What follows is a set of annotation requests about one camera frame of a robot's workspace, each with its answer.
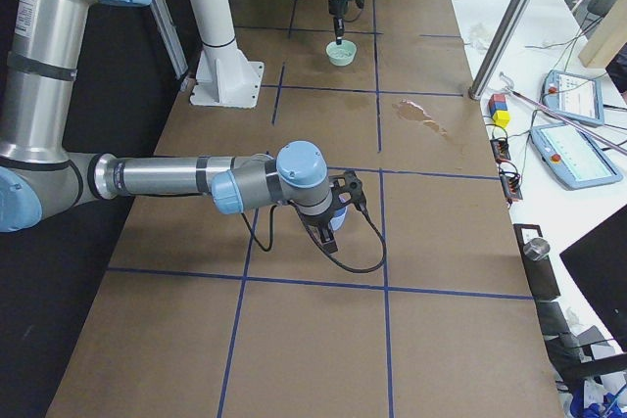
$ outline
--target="blue-framed device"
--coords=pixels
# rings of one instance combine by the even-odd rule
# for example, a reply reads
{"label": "blue-framed device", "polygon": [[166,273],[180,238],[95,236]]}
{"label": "blue-framed device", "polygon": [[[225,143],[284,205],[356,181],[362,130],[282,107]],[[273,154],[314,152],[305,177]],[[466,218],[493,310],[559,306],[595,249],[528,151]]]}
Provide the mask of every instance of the blue-framed device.
{"label": "blue-framed device", "polygon": [[542,88],[542,101],[556,113],[584,124],[601,126],[605,123],[598,78],[551,70]]}
{"label": "blue-framed device", "polygon": [[542,160],[569,190],[608,185],[623,178],[597,143],[570,125],[535,126],[530,133]]}

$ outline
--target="black wall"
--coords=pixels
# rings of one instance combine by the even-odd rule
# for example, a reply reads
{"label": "black wall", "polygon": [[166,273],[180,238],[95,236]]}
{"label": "black wall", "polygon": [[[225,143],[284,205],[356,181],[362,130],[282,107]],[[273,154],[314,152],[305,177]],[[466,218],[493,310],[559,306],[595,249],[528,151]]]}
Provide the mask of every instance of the black wall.
{"label": "black wall", "polygon": [[[188,0],[168,0],[188,58]],[[0,96],[18,0],[0,0]],[[149,156],[179,84],[148,8],[91,8],[64,147]],[[0,416],[44,416],[112,254],[131,199],[72,209],[0,234]]]}

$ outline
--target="green bowl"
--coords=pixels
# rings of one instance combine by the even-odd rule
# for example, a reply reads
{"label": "green bowl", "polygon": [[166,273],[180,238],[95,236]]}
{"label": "green bowl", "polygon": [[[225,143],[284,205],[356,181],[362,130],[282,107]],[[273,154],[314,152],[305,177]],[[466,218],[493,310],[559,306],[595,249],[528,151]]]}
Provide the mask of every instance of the green bowl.
{"label": "green bowl", "polygon": [[347,39],[343,40],[342,44],[338,45],[335,44],[335,41],[331,41],[326,46],[326,55],[333,66],[347,66],[353,61],[356,54],[357,45]]}

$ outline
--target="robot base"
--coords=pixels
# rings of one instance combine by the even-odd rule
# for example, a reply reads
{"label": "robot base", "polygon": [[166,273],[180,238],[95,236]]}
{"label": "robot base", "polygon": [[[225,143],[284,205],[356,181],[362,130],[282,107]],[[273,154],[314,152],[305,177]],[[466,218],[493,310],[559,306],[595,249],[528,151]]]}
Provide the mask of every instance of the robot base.
{"label": "robot base", "polygon": [[[215,59],[216,78],[212,74],[205,51],[200,58],[196,73],[196,86],[190,97],[192,105],[203,107],[254,108],[262,86],[264,63],[249,62],[237,50],[240,74],[229,73],[220,59]],[[239,83],[233,83],[233,76],[243,76]]]}

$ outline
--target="white desk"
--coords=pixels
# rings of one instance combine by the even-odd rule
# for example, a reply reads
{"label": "white desk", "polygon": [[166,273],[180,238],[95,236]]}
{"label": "white desk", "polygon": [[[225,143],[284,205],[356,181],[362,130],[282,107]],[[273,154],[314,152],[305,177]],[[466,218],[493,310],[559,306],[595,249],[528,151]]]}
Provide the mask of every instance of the white desk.
{"label": "white desk", "polygon": [[[508,3],[509,0],[453,0],[461,37],[466,43],[466,57],[473,76],[479,70],[485,55],[485,51],[480,51],[480,43],[486,46],[489,44]],[[538,100],[544,78],[554,67],[565,46],[543,50],[529,49],[525,46],[563,43],[574,38],[579,31],[579,24],[572,17],[563,0],[531,0],[507,46],[497,73],[490,82],[490,88],[501,89],[504,86],[498,78],[499,71],[502,71],[514,80],[517,91]],[[473,38],[479,38],[479,40],[472,44]],[[577,41],[568,71],[589,77],[601,75],[604,70],[586,69],[578,59],[578,54],[586,42],[585,37]],[[567,54],[556,69],[563,68],[566,57]],[[488,114],[488,99],[494,92],[495,90],[488,89],[481,100],[484,115]],[[626,106],[607,76],[603,77],[603,101],[606,105]],[[507,132],[518,134],[527,131],[532,107],[514,97],[507,98],[507,105],[511,115]],[[605,120],[610,124],[627,127],[627,113],[624,112],[605,110]],[[542,114],[538,114],[534,124],[544,122],[550,121],[546,121]],[[624,132],[606,127],[598,128],[597,132],[613,142],[627,139]],[[525,142],[526,135],[510,140],[512,160],[521,170]],[[557,183],[532,144],[529,143],[523,172],[524,201],[514,203],[509,215],[513,223],[539,224],[545,238],[551,244],[551,262],[561,291],[561,298],[558,301],[574,333],[578,333],[577,323],[586,327],[597,325],[603,334],[610,338],[611,335],[582,296],[559,257],[561,251],[627,204],[627,158],[614,151],[609,151],[607,155],[625,175],[621,182],[585,190],[567,191]]]}

